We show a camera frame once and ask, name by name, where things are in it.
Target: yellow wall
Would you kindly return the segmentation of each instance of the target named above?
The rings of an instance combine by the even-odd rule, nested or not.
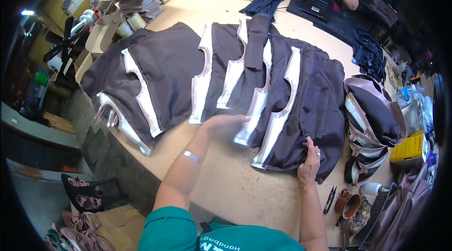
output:
[[[83,11],[91,9],[89,1],[84,0],[82,4],[78,6],[75,14],[69,14],[69,16],[66,16],[65,10],[63,9],[63,1],[64,0],[47,0],[44,5],[42,5],[38,11],[36,11],[39,18],[44,22],[44,25],[48,28],[48,30],[60,36],[63,35],[64,24],[68,17],[79,17],[82,15]],[[47,42],[45,39],[46,34],[47,31],[41,31],[28,54],[30,58],[45,67],[47,67],[47,64],[42,61],[42,57],[44,56],[44,54],[50,51],[50,42]]]

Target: hand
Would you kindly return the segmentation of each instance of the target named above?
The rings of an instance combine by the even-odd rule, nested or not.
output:
[[[243,124],[250,118],[244,115],[219,115],[214,116],[202,124],[201,129],[206,130],[212,137],[231,137],[237,134],[243,127]]]
[[[308,147],[308,154],[306,161],[298,167],[297,175],[300,185],[308,187],[315,184],[315,175],[320,167],[320,156],[317,156],[316,153],[320,153],[320,149],[318,146],[314,146],[314,142],[309,136],[303,145]]]

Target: green container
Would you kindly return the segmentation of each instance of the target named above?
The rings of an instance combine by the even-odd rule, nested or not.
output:
[[[38,83],[42,84],[43,86],[47,85],[48,77],[47,77],[46,73],[44,73],[40,70],[37,70],[36,73],[34,73],[34,79],[36,79],[36,81]]]

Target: worktable surface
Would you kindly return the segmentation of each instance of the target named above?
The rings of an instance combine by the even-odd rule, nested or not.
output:
[[[286,7],[289,2],[290,0],[285,0],[279,7]],[[250,18],[238,12],[248,4],[249,1],[246,0],[171,0],[163,6],[165,9],[163,13],[146,28],[161,31],[177,22],[183,22],[201,36],[205,22],[239,24],[241,17]],[[352,47],[315,28],[312,22],[286,12],[285,8],[277,10],[274,17],[276,19],[274,26],[283,36],[306,41],[324,50],[331,59],[342,62],[346,78],[359,73],[359,67],[351,62]],[[392,95],[394,88],[389,84],[389,80],[385,87]],[[116,129],[111,131],[142,165],[158,178],[163,179],[174,159],[184,149],[198,127],[198,125],[189,124],[186,120],[166,132],[149,158],[141,154],[139,149]],[[251,166],[251,160],[257,152],[257,149],[213,142],[202,166],[199,180],[190,194],[190,200],[235,224],[274,228],[298,240],[302,207],[296,172],[254,169]],[[344,166],[348,160],[348,154],[349,145],[346,142],[334,170],[323,184],[317,185],[322,209],[333,185],[338,187],[336,196],[343,188],[348,188],[354,193],[359,192],[358,187],[348,187],[344,181]],[[369,181],[388,185],[392,180],[389,158],[386,158]],[[367,198],[371,203],[375,199],[374,196]],[[342,245],[339,227],[335,227],[339,218],[334,211],[335,202],[336,199],[330,212],[324,216],[330,247]]]

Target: brown ceramic mug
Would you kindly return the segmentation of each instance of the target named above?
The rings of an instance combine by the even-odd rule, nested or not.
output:
[[[358,194],[351,194],[348,189],[342,189],[335,204],[335,211],[341,214],[344,219],[349,219],[358,211],[361,206],[361,198]]]

